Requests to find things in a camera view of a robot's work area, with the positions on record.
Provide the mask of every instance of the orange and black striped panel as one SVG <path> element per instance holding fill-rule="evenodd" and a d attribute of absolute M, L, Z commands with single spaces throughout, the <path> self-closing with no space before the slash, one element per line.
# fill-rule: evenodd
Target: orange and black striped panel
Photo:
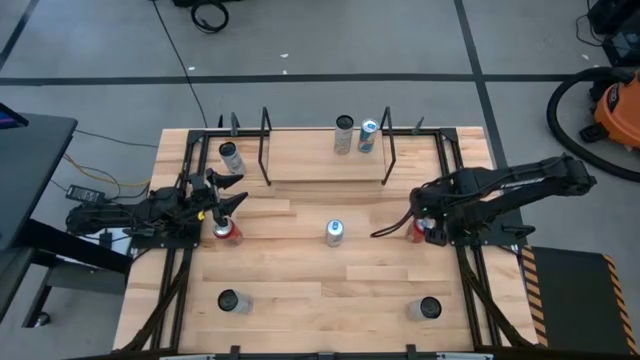
<path fill-rule="evenodd" d="M 622 298 L 622 286 L 620 286 L 620 280 L 618 280 L 618 273 L 616 272 L 616 266 L 613 263 L 613 258 L 609 255 L 602 254 L 609 266 L 609 274 L 611 275 L 611 282 L 613 283 L 613 292 L 616 294 L 616 301 L 618 302 L 618 308 L 620 310 L 620 318 L 622 319 L 622 327 L 627 335 L 627 344 L 631 355 L 638 355 L 638 347 L 633 339 L 633 331 L 631 330 L 631 320 L 627 314 L 627 307 L 624 305 L 624 299 Z"/>
<path fill-rule="evenodd" d="M 536 268 L 536 258 L 530 245 L 522 248 L 522 268 L 524 270 L 524 281 L 527 288 L 527 298 L 529 299 L 529 309 L 533 318 L 533 326 L 536 329 L 538 342 L 544 346 L 549 346 L 547 341 L 547 329 L 544 326 L 544 313 L 542 310 L 542 299 L 540 298 L 540 286 L 538 285 L 538 270 Z"/>

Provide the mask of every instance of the gray floor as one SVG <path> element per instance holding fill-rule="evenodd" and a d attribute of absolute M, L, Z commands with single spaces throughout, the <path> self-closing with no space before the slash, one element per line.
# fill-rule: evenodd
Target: gray floor
<path fill-rule="evenodd" d="M 579 43 L 574 20 L 583 0 L 464 0 L 484 74 L 569 74 L 608 61 Z M 28 0 L 0 2 L 0 48 Z M 185 65 L 194 76 L 287 74 L 471 74 L 453 0 L 244 0 L 230 3 L 231 22 L 204 35 L 189 13 L 169 0 L 158 6 Z M 179 62 L 146 0 L 40 0 L 4 67 L 3 78 L 111 78 L 181 76 Z M 490 102 L 509 164 L 557 155 L 544 120 L 556 83 L 488 83 Z M 471 81 L 351 81 L 196 84 L 210 124 L 234 111 L 243 126 L 257 125 L 268 106 L 274 125 L 330 125 L 342 113 L 380 116 L 394 123 L 486 126 Z M 79 129 L 122 140 L 157 143 L 163 128 L 200 127 L 187 85 L 0 86 L 0 101 L 23 112 L 69 116 Z M 561 104 L 571 132 L 586 124 L 586 88 Z M 635 153 L 613 144 L 595 152 L 638 169 Z M 155 153 L 77 134 L 69 154 L 122 182 L 148 178 Z M 632 321 L 640 327 L 640 273 L 635 237 L 638 185 L 591 169 L 599 184 L 587 196 L 547 199 L 523 209 L 538 229 L 533 245 L 608 253 L 616 260 Z M 113 194 L 115 189 L 61 164 L 54 179 Z M 34 217 L 63 227 L 75 204 L 49 186 Z M 122 299 L 56 290 L 45 310 L 54 317 L 39 329 L 19 327 L 42 269 L 30 270 L 18 301 L 0 324 L 0 357 L 67 358 L 111 347 Z"/>

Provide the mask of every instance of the black table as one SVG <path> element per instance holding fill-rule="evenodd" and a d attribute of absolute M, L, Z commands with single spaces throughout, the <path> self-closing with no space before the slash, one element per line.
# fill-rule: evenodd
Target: black table
<path fill-rule="evenodd" d="M 49 272 L 32 305 L 25 326 L 40 313 L 54 271 L 70 269 L 95 274 L 95 268 L 127 275 L 131 258 L 86 242 L 31 219 L 40 196 L 69 145 L 78 121 L 71 118 L 22 114 L 29 125 L 0 130 L 0 321 L 32 263 Z M 68 264 L 61 255 L 84 265 Z"/>

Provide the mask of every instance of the wooden table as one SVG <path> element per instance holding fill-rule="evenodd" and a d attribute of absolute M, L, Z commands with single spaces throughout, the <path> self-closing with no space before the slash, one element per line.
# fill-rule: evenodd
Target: wooden table
<path fill-rule="evenodd" d="M 482 128 L 457 130 L 464 165 L 491 168 Z M 187 132 L 164 130 L 152 188 L 173 185 Z M 386 186 L 379 181 L 274 181 L 267 186 L 257 163 L 257 138 L 228 140 L 239 147 L 247 166 L 245 179 L 227 190 L 250 194 L 234 214 L 245 241 L 235 248 L 216 241 L 207 215 L 191 266 L 180 352 L 228 353 L 232 345 L 240 345 L 243 353 L 403 352 L 406 344 L 415 344 L 418 351 L 472 349 L 455 250 L 409 243 L 405 228 L 384 238 L 369 237 L 404 215 L 412 188 L 441 175 L 433 137 L 395 137 L 397 163 Z M 217 153 L 217 142 L 227 139 L 212 141 L 207 165 L 227 173 Z M 383 143 L 388 157 L 387 137 Z M 265 156 L 265 166 L 269 161 L 274 160 Z M 337 248 L 324 243 L 325 226 L 333 218 L 345 225 L 345 241 Z M 484 256 L 495 302 L 525 338 L 536 342 L 515 256 L 492 247 L 484 249 Z M 164 259 L 165 250 L 152 250 L 134 264 L 114 348 L 131 340 L 156 305 Z M 216 299 L 228 288 L 253 296 L 251 315 L 218 309 Z M 440 300 L 442 315 L 409 321 L 405 305 L 424 296 Z M 477 298 L 476 304 L 487 343 L 487 322 Z M 172 315 L 170 308 L 163 345 Z"/>

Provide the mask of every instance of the blue can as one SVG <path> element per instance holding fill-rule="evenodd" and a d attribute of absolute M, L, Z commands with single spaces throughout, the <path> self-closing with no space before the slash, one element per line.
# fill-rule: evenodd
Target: blue can
<path fill-rule="evenodd" d="M 376 140 L 376 132 L 378 131 L 378 123 L 373 119 L 365 119 L 360 128 L 360 141 L 358 142 L 358 150 L 364 153 L 373 150 L 373 142 Z"/>

